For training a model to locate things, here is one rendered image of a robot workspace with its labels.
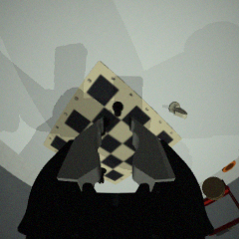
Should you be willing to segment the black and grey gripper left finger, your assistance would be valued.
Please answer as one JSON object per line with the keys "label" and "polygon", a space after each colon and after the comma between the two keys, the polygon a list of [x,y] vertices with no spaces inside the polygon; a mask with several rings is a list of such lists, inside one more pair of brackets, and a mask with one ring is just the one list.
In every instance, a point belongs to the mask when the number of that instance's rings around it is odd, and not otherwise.
{"label": "black and grey gripper left finger", "polygon": [[74,139],[70,139],[42,168],[32,186],[25,215],[18,232],[26,235],[36,214],[51,200],[70,192],[82,191],[84,183],[101,179],[98,149],[106,118],[101,117]]}

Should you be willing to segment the beige and black chessboard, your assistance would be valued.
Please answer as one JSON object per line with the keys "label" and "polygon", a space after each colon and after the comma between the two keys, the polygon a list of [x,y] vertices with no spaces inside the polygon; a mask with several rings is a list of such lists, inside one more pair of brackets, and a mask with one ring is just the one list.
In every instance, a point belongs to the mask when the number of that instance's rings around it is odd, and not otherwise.
{"label": "beige and black chessboard", "polygon": [[[123,110],[115,117],[113,103],[121,102]],[[101,61],[87,75],[53,126],[44,146],[57,153],[70,139],[87,129],[101,117],[110,119],[98,149],[105,180],[118,184],[132,175],[132,133],[129,118],[133,117],[158,138],[173,147],[182,138],[131,87]]]}

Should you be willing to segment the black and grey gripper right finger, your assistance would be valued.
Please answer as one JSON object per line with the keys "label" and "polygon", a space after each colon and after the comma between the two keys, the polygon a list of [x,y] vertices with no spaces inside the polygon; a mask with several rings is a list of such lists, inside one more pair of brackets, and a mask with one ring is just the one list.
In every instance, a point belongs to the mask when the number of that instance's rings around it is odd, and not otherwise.
{"label": "black and grey gripper right finger", "polygon": [[186,205],[199,221],[204,236],[214,232],[206,214],[199,183],[183,159],[165,142],[135,118],[129,118],[136,149],[132,161],[132,179],[138,185],[148,183],[151,192],[169,195]]}

